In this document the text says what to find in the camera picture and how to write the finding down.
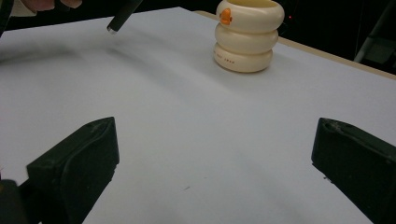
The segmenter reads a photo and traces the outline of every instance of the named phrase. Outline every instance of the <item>stacked rings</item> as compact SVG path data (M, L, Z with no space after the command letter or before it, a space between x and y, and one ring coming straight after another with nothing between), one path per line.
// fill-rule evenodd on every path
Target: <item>stacked rings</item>
M236 72L266 68L284 19L282 6L270 0L223 0L217 16L215 60Z

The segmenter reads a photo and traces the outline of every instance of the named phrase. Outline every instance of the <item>black object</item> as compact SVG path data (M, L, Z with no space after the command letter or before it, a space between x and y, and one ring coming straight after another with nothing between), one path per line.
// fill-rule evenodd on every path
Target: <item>black object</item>
M107 30L113 35L116 34L142 2L143 0L127 0L126 4L120 9L113 20L111 20L107 26Z
M396 223L396 147L350 124L320 119L312 162L375 224Z
M14 0L3 0L2 4L0 5L0 37L6 30L13 6Z
M68 12L70 11L70 7L63 4L61 0L55 0L55 8L60 11Z
M120 161L114 118L88 123L27 165L29 179L19 186L0 182L1 224L80 224L111 181ZM13 192L10 197L5 192Z

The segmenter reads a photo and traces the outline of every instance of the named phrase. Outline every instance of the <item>table surface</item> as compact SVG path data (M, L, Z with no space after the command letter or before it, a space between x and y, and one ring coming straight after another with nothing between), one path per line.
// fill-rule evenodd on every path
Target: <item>table surface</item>
M396 145L396 80L283 44L264 71L213 60L217 22L182 8L11 31L0 41L0 167L115 117L120 164L84 223L371 223L310 159L319 118Z

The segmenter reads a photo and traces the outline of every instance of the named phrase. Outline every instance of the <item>dark background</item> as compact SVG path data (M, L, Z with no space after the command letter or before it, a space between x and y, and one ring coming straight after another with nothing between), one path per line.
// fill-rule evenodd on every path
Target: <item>dark background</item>
M285 9L285 20L279 28L281 36L353 60L366 37L372 32L389 1L396 0L276 0ZM215 13L220 0L144 0L136 12L168 7L203 10ZM39 12L33 18L11 18L8 30L82 21L114 16L125 0L83 0L69 12ZM396 7L382 24L378 36L396 43ZM362 63L396 74L393 61L389 67L363 60Z

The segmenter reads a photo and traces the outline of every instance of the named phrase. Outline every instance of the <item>human hand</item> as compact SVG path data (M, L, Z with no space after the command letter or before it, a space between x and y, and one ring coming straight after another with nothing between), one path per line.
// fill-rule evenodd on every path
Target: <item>human hand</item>
M22 2L32 11L46 11L55 8L54 0L22 0ZM61 0L61 2L68 7L76 8L81 5L82 0Z

